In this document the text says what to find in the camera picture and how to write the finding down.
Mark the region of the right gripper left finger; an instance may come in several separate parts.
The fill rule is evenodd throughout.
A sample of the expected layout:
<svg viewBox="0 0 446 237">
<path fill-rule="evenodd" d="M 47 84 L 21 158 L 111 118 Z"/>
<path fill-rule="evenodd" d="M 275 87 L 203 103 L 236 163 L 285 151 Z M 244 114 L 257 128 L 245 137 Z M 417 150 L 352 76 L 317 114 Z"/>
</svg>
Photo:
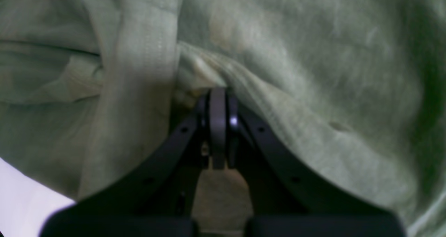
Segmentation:
<svg viewBox="0 0 446 237">
<path fill-rule="evenodd" d="M 213 88 L 135 170 L 55 213 L 42 237 L 197 237 L 191 217 L 201 172 L 224 169 L 226 90 Z"/>
</svg>

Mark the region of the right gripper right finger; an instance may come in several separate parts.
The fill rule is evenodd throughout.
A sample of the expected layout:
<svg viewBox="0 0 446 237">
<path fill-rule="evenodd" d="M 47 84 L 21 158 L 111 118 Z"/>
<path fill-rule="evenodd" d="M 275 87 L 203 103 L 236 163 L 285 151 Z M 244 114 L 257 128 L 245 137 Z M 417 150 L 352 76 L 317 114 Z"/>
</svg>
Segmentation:
<svg viewBox="0 0 446 237">
<path fill-rule="evenodd" d="M 246 237 L 405 237 L 391 212 L 326 180 L 269 125 L 226 93 L 226 159 L 246 181 L 254 215 Z"/>
</svg>

